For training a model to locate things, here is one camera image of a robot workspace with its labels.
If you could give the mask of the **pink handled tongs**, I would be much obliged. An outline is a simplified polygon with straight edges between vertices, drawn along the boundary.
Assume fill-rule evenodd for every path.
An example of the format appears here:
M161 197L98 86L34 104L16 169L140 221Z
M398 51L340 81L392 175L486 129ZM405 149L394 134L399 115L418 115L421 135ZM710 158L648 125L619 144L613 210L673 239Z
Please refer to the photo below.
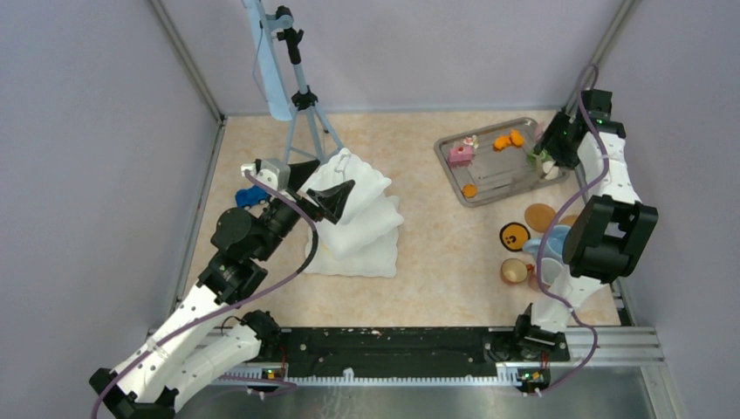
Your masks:
M539 155L543 150L543 138L545 135L545 131L547 129L548 125L545 123L539 123L537 127L535 128L535 137L534 137L534 145L532 148L532 153L535 155Z

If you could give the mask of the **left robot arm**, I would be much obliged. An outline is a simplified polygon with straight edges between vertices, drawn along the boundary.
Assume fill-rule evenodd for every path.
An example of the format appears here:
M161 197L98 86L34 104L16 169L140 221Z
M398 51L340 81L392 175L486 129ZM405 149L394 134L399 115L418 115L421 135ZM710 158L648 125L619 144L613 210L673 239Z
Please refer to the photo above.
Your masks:
M186 297L129 358L102 367L89 383L98 397L90 416L106 408L115 418L173 418L188 401L237 364L268 361L280 347L280 329L267 313L244 315L235 329L200 348L202 341L239 308L291 282L315 257L316 224L337 223L356 182L347 179L324 190L299 189L319 168L317 160L285 164L257 159L241 167L243 176L269 194L260 216L248 209L225 210L216 222L211 243L215 255ZM286 278L264 290L268 260L304 220L312 231L305 261Z

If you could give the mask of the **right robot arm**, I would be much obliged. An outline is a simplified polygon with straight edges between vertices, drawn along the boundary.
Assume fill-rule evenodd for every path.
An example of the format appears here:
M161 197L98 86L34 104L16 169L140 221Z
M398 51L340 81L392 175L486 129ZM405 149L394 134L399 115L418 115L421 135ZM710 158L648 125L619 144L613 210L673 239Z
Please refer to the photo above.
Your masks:
M584 90L574 116L560 112L536 151L561 168L580 168L586 200L563 240L552 285L517 317L511 346L524 360L565 349L574 312L596 291L632 274L658 222L655 207L634 191L624 148L626 130L612 120L612 94Z

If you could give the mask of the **white tiered pillow stand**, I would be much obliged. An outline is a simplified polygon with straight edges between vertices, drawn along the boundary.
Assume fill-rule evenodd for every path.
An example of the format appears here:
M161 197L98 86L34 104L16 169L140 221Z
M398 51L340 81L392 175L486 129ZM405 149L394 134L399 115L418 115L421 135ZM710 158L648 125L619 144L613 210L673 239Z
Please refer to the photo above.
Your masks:
M404 216L400 198L389 196L392 180L348 148L341 149L301 188L325 190L355 181L337 223L316 224L319 247L305 272L325 276L393 278Z

